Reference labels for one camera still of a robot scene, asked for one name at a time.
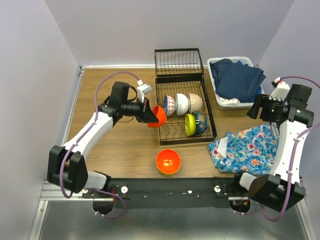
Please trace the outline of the orange bowl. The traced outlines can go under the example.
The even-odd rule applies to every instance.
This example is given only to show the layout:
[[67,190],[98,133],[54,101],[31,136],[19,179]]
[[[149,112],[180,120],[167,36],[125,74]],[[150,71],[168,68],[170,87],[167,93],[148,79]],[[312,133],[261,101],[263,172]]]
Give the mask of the orange bowl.
[[173,175],[181,167],[181,157],[173,149],[164,149],[158,153],[155,163],[162,174]]
[[150,122],[147,124],[147,126],[149,128],[159,128],[163,126],[167,120],[165,110],[161,106],[157,105],[153,108],[152,112],[157,117],[158,122]]

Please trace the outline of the blue patterned bowl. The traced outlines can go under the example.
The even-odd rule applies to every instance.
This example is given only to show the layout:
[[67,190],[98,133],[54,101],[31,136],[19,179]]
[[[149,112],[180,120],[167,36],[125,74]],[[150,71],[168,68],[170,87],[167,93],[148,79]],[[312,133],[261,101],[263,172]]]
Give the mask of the blue patterned bowl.
[[176,110],[176,101],[172,96],[167,95],[167,94],[164,96],[163,109],[164,109],[165,115],[167,117],[171,116],[175,112],[175,110]]

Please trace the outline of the white bowl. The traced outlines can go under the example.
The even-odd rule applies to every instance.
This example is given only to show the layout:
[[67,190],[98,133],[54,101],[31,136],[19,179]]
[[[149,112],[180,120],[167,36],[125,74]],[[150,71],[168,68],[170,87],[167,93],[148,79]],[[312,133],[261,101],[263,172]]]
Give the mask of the white bowl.
[[195,93],[189,93],[187,98],[190,113],[198,112],[202,109],[203,100],[199,95]]
[[184,115],[189,110],[189,101],[183,93],[176,93],[175,108],[178,116]]

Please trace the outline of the black wire dish rack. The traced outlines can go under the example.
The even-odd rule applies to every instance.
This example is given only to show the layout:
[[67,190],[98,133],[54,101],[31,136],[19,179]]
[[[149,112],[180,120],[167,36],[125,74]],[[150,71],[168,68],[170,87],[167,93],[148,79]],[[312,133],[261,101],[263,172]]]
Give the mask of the black wire dish rack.
[[217,130],[198,48],[154,51],[157,104],[167,116],[159,128],[161,145],[212,142]]

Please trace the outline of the lime green bowl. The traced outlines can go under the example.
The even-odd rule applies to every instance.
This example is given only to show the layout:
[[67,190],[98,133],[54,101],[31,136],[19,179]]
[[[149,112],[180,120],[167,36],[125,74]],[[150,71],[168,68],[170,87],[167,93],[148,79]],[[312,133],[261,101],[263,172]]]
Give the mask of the lime green bowl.
[[184,119],[185,132],[188,137],[196,134],[196,119],[193,114],[186,114]]

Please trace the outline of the dark floral bowl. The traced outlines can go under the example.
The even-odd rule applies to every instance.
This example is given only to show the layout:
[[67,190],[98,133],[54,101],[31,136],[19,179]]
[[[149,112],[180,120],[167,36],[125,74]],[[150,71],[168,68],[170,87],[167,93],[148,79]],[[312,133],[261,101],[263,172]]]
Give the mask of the dark floral bowl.
[[195,125],[196,125],[196,130],[195,134],[202,135],[205,133],[205,131],[208,129],[208,118],[201,112],[194,112],[193,113],[195,117]]

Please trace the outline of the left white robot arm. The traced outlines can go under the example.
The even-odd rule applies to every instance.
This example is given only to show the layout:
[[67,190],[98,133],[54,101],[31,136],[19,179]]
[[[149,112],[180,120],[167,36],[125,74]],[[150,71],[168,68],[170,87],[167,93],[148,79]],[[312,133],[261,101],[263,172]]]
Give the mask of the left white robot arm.
[[88,171],[86,158],[92,148],[123,116],[133,116],[139,123],[156,123],[146,94],[152,87],[138,81],[134,89],[136,97],[129,99],[131,85],[115,82],[111,94],[97,105],[88,123],[63,146],[54,145],[49,151],[47,181],[72,193],[93,189],[101,198],[111,191],[109,176],[97,171]]

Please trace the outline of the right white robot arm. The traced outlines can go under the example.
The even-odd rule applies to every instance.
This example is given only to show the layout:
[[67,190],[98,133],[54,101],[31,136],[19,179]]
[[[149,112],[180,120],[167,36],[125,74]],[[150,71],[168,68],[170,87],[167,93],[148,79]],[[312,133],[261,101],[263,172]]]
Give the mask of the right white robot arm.
[[276,124],[279,136],[274,163],[269,173],[262,176],[237,172],[230,191],[236,196],[245,193],[250,200],[284,213],[306,195],[300,186],[299,168],[304,143],[314,122],[314,113],[307,109],[312,88],[288,85],[282,80],[272,85],[273,92],[260,94],[247,115]]

